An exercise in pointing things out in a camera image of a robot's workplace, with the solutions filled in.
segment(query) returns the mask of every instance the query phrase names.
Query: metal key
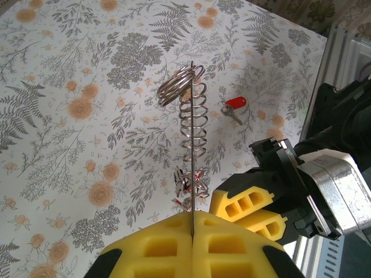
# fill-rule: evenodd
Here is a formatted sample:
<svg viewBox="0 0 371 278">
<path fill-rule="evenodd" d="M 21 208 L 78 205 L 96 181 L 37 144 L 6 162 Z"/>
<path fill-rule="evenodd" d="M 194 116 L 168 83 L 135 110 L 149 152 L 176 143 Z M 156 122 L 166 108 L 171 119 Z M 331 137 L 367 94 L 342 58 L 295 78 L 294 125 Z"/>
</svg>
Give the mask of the metal key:
<svg viewBox="0 0 371 278">
<path fill-rule="evenodd" d="M 220 112 L 224 116 L 232 117 L 233 120 L 235 120 L 236 122 L 239 123 L 240 126 L 242 126 L 242 121 L 237 118 L 236 114 L 234 114 L 233 107 L 230 106 L 229 104 L 226 104 L 225 106 L 223 106 L 222 109 L 220 110 Z"/>
</svg>

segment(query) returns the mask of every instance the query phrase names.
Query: metal coil spring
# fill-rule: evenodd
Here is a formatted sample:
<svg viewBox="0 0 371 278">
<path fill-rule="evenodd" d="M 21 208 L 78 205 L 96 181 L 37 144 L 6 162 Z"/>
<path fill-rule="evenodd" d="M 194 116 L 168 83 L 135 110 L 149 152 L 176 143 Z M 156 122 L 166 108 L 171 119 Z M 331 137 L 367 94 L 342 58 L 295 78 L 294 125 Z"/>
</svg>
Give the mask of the metal coil spring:
<svg viewBox="0 0 371 278">
<path fill-rule="evenodd" d="M 206 153 L 206 148 L 204 147 L 206 139 L 206 130 L 203 128 L 208 122 L 208 109 L 205 107 L 206 96 L 205 92 L 207 90 L 207 85 L 205 83 L 194 83 L 203 74 L 205 69 L 202 65 L 191 67 L 184 66 L 177 73 L 175 73 L 170 79 L 168 79 L 164 84 L 162 84 L 158 91 L 158 104 L 160 106 L 166 106 L 179 97 L 179 118 L 180 118 L 180 133 L 186 137 L 182 141 L 181 146 L 186 149 L 186 153 L 183 157 L 184 162 L 191 162 L 191 143 L 194 140 L 194 159 L 198 159 Z M 184 99 L 184 95 L 191 86 L 202 86 L 202 90 L 193 90 L 192 100 L 193 100 L 193 120 L 194 120 L 194 137 L 191 138 L 191 100 Z M 208 197 L 209 188 L 202 182 L 201 176 L 203 176 L 205 170 L 200 168 L 195 170 L 195 197 Z M 186 178 L 191 181 L 192 173 L 190 171 L 185 172 L 181 175 L 181 178 Z M 191 197 L 184 199 L 184 204 L 188 205 L 191 202 Z"/>
</svg>

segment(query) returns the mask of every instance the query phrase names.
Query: red key tag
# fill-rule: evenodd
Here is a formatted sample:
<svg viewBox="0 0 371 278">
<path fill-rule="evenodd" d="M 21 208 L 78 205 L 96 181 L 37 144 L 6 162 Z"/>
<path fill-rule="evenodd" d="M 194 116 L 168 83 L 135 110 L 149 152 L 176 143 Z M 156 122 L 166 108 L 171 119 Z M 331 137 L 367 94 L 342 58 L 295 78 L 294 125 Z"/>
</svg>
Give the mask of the red key tag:
<svg viewBox="0 0 371 278">
<path fill-rule="evenodd" d="M 241 108 L 246 105 L 246 98 L 236 97 L 231 100 L 228 100 L 225 104 L 232 106 L 233 109 Z"/>
</svg>

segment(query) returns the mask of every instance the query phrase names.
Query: table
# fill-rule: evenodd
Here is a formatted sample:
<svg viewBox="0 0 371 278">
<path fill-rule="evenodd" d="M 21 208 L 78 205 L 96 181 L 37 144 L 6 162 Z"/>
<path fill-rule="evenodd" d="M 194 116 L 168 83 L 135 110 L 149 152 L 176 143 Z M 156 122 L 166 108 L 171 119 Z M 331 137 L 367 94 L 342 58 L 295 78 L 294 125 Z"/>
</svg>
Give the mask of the table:
<svg viewBox="0 0 371 278">
<path fill-rule="evenodd" d="M 104 246 L 179 212 L 179 101 L 155 96 L 174 72 L 206 69 L 212 191 L 255 164 L 250 143 L 297 142 L 326 43 L 232 0 L 23 1 L 0 38 L 0 257 L 32 278 L 82 277 Z M 236 96 L 242 126 L 220 113 Z"/>
</svg>

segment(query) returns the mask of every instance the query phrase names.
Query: floral pattern surface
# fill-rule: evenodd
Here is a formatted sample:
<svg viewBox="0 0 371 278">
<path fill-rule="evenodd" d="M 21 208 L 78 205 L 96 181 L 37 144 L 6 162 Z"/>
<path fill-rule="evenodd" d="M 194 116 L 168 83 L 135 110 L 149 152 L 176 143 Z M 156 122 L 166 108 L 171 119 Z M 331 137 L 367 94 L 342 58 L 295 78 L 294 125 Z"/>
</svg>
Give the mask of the floral pattern surface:
<svg viewBox="0 0 371 278">
<path fill-rule="evenodd" d="M 326 43 L 241 0 L 23 1 L 0 37 L 0 273 L 21 278 L 82 277 L 104 246 L 179 212 L 179 100 L 155 92 L 182 66 L 206 70 L 212 191 L 256 164 L 250 143 L 297 142 Z M 220 112 L 237 96 L 242 126 Z"/>
</svg>

